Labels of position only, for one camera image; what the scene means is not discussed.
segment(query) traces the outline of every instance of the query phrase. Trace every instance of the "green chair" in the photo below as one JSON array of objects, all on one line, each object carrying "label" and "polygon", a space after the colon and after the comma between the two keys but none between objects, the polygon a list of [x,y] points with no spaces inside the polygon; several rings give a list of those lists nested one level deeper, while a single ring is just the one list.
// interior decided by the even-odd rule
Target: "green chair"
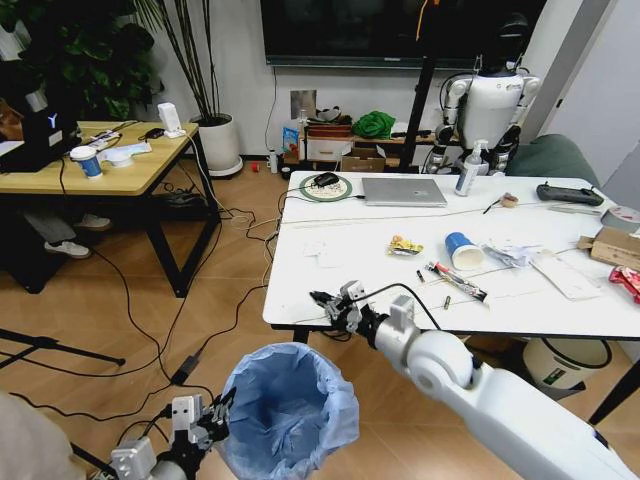
[{"label": "green chair", "polygon": [[578,146],[564,135],[543,135],[529,145],[520,145],[507,164],[512,177],[583,178],[600,188],[596,174]]}]

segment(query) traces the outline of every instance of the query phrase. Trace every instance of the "white flower pot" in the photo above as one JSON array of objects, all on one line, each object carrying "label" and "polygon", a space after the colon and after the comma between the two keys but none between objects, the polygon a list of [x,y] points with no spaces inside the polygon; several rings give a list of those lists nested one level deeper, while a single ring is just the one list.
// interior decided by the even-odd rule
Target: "white flower pot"
[{"label": "white flower pot", "polygon": [[242,158],[240,158],[240,141],[236,124],[231,115],[225,113],[218,114],[228,120],[223,125],[213,127],[200,126],[200,139],[202,148],[207,156],[209,173],[212,177],[225,177],[232,175],[242,169]]}]

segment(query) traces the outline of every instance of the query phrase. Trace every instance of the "green cloth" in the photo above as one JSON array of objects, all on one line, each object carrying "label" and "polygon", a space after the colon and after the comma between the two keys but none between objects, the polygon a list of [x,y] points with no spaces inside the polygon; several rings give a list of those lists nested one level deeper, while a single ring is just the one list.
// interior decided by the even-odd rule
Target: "green cloth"
[{"label": "green cloth", "polygon": [[371,112],[358,120],[353,133],[364,138],[391,138],[391,127],[396,119],[384,112]]},{"label": "green cloth", "polygon": [[598,178],[578,146],[564,135],[551,134],[520,145],[507,164],[506,174],[514,177],[583,178],[600,187]]}]

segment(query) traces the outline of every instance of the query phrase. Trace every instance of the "tripod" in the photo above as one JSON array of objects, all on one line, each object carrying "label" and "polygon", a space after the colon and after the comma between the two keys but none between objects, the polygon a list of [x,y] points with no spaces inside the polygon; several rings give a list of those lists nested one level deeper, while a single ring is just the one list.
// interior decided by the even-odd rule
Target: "tripod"
[{"label": "tripod", "polygon": [[60,343],[58,343],[58,340],[56,340],[55,338],[32,337],[30,335],[23,335],[22,333],[12,332],[11,330],[4,330],[1,328],[0,339],[9,340],[10,342],[22,343],[24,345],[30,345],[21,352],[18,352],[15,355],[11,355],[6,360],[0,362],[0,370],[8,365],[11,365],[14,362],[17,362],[18,360],[22,360],[27,355],[41,348],[46,350],[59,350],[61,352],[72,353],[74,355],[79,355],[82,357],[95,358],[96,360],[115,363],[118,366],[124,365],[126,361],[124,358],[108,357],[106,355],[88,352],[87,350],[81,350],[79,348],[67,347],[66,345],[61,345]]}]

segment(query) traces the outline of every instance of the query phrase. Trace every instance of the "white table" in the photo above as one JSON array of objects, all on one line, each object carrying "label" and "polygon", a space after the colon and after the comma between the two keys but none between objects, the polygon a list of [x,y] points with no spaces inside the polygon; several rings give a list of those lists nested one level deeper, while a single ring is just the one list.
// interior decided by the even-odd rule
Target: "white table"
[{"label": "white table", "polygon": [[[289,188],[298,188],[310,175],[313,172],[295,172]],[[353,184],[352,195],[361,195],[361,179],[376,174],[340,175]],[[456,176],[431,178],[447,199],[446,208],[370,207],[355,198],[336,203],[309,203],[289,198],[264,306],[264,320],[274,328],[294,330],[294,338],[304,341],[309,331],[327,329],[330,325],[309,292],[319,290],[336,294],[350,280],[361,280],[369,292],[401,282],[417,292],[443,330],[454,333],[640,339],[640,310],[626,291],[609,283],[612,267],[591,260],[586,252],[575,250],[581,235],[595,236],[602,228],[598,217],[549,210],[550,205],[558,202],[542,202],[535,192],[536,187],[547,180],[545,178],[479,177],[471,195],[466,198],[453,192]],[[554,186],[591,187],[579,179],[548,180]],[[516,195],[520,206],[515,209],[495,206],[483,215],[486,207],[505,192]],[[299,191],[288,195],[303,198]],[[604,212],[611,205],[613,203],[607,199],[598,208]],[[507,269],[497,260],[488,258],[482,269],[463,273],[489,292],[491,306],[487,307],[439,281],[435,274],[424,271],[429,261],[451,266],[444,239],[455,231],[463,232],[477,244],[490,239],[511,239],[521,245],[540,245],[558,253],[600,285],[604,295],[571,301],[532,267]],[[424,251],[415,257],[387,255],[387,245],[396,234],[424,245]],[[418,269],[422,269],[425,284],[416,275]],[[372,298],[371,302],[377,311],[387,312],[391,301],[403,293],[401,289],[393,289]],[[452,304],[444,310],[448,295],[453,299]],[[416,308],[416,323],[422,329],[434,328],[419,308]]]}]

